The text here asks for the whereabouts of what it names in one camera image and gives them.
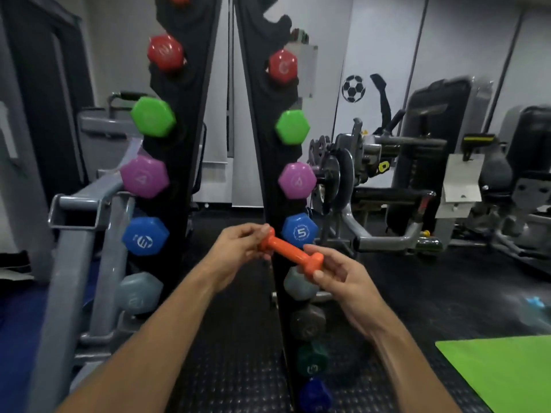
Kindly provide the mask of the person's left hand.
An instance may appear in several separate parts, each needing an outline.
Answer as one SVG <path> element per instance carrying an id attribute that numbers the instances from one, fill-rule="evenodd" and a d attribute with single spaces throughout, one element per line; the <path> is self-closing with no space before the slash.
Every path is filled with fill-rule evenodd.
<path id="1" fill-rule="evenodd" d="M 256 259 L 271 261 L 273 252 L 261 252 L 258 249 L 260 243 L 230 239 L 228 227 L 222 230 L 203 259 L 217 292 L 224 290 L 233 281 L 244 264 Z"/>

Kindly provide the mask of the black dumbbell rack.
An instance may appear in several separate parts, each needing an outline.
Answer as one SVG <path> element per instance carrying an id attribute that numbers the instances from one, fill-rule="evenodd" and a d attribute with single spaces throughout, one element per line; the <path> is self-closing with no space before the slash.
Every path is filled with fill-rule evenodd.
<path id="1" fill-rule="evenodd" d="M 277 22 L 265 19 L 264 13 L 276 1 L 234 0 L 233 5 L 265 221 L 282 240 L 285 220 L 306 210 L 306 198 L 292 199 L 290 192 L 278 183 L 286 166 L 298 161 L 302 150 L 301 143 L 291 144 L 290 135 L 283 134 L 283 123 L 295 120 L 291 107 L 298 100 L 298 82 L 295 79 L 276 82 L 274 72 L 266 72 L 272 57 L 289 41 L 292 27 L 287 15 Z M 168 73 L 158 62 L 149 66 L 150 87 L 169 104 L 175 113 L 176 126 L 164 139 L 145 140 L 146 151 L 166 164 L 170 186 L 167 192 L 148 203 L 142 200 L 140 204 L 151 215 L 162 219 L 170 236 L 158 255 L 140 257 L 139 261 L 144 268 L 167 280 L 172 291 L 188 249 L 185 227 L 222 0 L 155 0 L 155 6 L 156 19 L 169 36 L 182 44 L 187 64 L 182 70 Z"/>

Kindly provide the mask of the small orange dumbbell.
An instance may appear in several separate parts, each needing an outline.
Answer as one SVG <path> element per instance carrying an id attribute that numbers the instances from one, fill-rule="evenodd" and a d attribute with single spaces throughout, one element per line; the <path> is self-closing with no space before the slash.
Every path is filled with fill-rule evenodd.
<path id="1" fill-rule="evenodd" d="M 315 252 L 309 255 L 296 246 L 276 237 L 275 230 L 272 227 L 269 227 L 268 233 L 258 246 L 258 249 L 265 253 L 274 251 L 284 256 L 289 261 L 298 265 L 303 274 L 309 278 L 312 278 L 316 271 L 322 269 L 324 262 L 324 256 L 321 253 Z"/>

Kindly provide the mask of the green exercise mat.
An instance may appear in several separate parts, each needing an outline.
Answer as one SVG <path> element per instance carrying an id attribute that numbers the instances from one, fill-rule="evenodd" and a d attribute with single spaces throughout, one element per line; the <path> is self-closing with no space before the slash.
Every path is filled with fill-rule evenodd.
<path id="1" fill-rule="evenodd" d="M 435 346 L 493 413 L 551 413 L 551 335 Z"/>

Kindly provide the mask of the grey steel gym machine frame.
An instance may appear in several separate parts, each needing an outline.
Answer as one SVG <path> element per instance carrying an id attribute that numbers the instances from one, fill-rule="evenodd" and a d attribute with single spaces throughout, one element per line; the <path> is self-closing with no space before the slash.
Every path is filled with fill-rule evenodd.
<path id="1" fill-rule="evenodd" d="M 75 365 L 105 361 L 111 352 L 120 310 L 116 291 L 126 273 L 127 250 L 121 242 L 134 212 L 135 199 L 123 190 L 120 169 L 138 157 L 143 136 L 129 118 L 119 119 L 116 98 L 137 101 L 147 94 L 114 92 L 107 114 L 80 113 L 81 133 L 124 134 L 128 146 L 114 169 L 72 195 L 54 196 L 48 216 L 59 240 L 52 269 L 45 318 L 36 354 L 25 413 L 53 413 L 66 397 Z M 89 327 L 80 330 L 82 309 L 96 234 L 105 232 L 98 282 Z"/>

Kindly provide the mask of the purple hex dumbbell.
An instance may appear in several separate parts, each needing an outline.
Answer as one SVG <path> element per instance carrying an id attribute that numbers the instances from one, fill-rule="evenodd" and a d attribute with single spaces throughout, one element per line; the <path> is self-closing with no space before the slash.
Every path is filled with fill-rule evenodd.
<path id="1" fill-rule="evenodd" d="M 165 163 L 144 155 L 121 166 L 120 175 L 124 189 L 143 199 L 153 199 L 170 185 Z"/>
<path id="2" fill-rule="evenodd" d="M 307 199 L 316 183 L 312 167 L 302 162 L 286 164 L 278 179 L 279 187 L 289 200 Z"/>

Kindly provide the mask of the dark grey hex dumbbell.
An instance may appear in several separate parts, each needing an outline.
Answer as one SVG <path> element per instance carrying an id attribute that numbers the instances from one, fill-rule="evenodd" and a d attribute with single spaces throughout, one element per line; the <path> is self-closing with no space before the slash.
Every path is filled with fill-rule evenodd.
<path id="1" fill-rule="evenodd" d="M 326 312 L 312 304 L 306 304 L 291 313 L 290 333 L 296 340 L 312 341 L 323 335 L 327 328 Z"/>

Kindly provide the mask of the grey plate-loaded gym machine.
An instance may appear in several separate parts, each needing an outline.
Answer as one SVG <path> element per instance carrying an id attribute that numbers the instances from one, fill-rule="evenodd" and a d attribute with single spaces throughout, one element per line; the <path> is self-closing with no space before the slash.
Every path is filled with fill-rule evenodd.
<path id="1" fill-rule="evenodd" d="M 361 188 L 367 179 L 382 172 L 382 164 L 401 152 L 413 158 L 439 158 L 447 141 L 394 137 L 392 130 L 403 118 L 403 111 L 394 117 L 381 134 L 362 135 L 362 121 L 354 119 L 352 133 L 340 134 L 334 142 L 328 137 L 312 141 L 308 164 L 316 177 L 312 199 L 314 210 L 324 216 L 320 246 L 338 243 L 352 257 L 367 252 L 437 253 L 444 249 L 437 237 L 423 230 L 426 209 L 436 198 L 429 189 Z M 364 205 L 411 205 L 414 207 L 406 231 L 400 236 L 374 236 L 353 214 L 353 203 Z"/>

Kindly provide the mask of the black weight stack gym machine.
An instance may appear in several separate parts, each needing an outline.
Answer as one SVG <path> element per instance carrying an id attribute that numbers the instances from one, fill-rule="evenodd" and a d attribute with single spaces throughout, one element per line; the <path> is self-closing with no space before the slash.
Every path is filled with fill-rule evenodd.
<path id="1" fill-rule="evenodd" d="M 444 192 L 447 168 L 466 169 L 468 164 L 455 164 L 462 157 L 461 144 L 465 135 L 482 133 L 486 114 L 492 99 L 493 82 L 474 76 L 461 76 L 431 83 L 416 90 L 408 100 L 400 137 L 445 140 L 441 153 L 427 157 L 413 157 L 403 150 L 397 158 L 391 187 L 432 190 L 437 196 L 428 204 L 423 230 L 429 230 L 446 250 L 451 242 L 456 220 L 463 218 L 460 211 L 451 211 L 445 202 L 451 193 Z"/>

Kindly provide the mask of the dark green hex dumbbell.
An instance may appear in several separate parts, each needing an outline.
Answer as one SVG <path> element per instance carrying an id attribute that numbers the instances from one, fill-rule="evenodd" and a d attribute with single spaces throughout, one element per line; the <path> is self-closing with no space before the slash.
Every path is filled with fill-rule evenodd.
<path id="1" fill-rule="evenodd" d="M 319 341 L 307 342 L 297 350 L 296 370 L 303 377 L 311 378 L 324 373 L 328 362 L 328 352 Z"/>

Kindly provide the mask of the white hanging card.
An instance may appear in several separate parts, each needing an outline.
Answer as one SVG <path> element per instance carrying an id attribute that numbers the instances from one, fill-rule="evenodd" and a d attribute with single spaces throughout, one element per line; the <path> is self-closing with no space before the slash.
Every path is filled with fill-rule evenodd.
<path id="1" fill-rule="evenodd" d="M 466 161 L 462 153 L 449 154 L 442 194 L 435 218 L 464 219 L 472 207 L 482 200 L 479 178 L 484 154 L 472 154 Z"/>

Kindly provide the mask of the football wall sticker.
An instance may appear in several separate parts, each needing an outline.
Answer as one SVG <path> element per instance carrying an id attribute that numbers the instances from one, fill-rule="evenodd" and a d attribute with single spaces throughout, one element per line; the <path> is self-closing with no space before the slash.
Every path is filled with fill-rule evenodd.
<path id="1" fill-rule="evenodd" d="M 364 79 L 359 75 L 350 75 L 344 80 L 341 93 L 348 103 L 357 103 L 365 95 Z"/>

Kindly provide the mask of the black kicking leg wall sticker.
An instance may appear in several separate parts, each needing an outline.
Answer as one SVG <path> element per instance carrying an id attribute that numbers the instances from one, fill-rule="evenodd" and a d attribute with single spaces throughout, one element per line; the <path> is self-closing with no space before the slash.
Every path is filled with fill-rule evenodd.
<path id="1" fill-rule="evenodd" d="M 371 74 L 370 79 L 380 95 L 381 125 L 374 131 L 375 135 L 392 137 L 392 132 L 401 123 L 406 111 L 401 109 L 394 116 L 391 115 L 391 108 L 386 94 L 386 82 L 380 74 Z"/>

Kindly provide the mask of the person's right forearm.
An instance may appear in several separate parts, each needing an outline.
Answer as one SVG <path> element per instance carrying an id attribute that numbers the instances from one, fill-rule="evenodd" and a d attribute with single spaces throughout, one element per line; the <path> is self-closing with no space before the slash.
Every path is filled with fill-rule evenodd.
<path id="1" fill-rule="evenodd" d="M 368 323 L 362 331 L 382 360 L 401 413 L 462 413 L 398 319 L 382 325 Z"/>

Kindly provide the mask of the white wall sign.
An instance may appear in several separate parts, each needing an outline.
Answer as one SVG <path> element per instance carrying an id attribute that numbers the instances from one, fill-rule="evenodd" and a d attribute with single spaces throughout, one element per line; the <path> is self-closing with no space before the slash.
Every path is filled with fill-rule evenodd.
<path id="1" fill-rule="evenodd" d="M 298 60 L 298 96 L 313 98 L 319 47 L 317 45 L 289 42 L 285 48 Z"/>

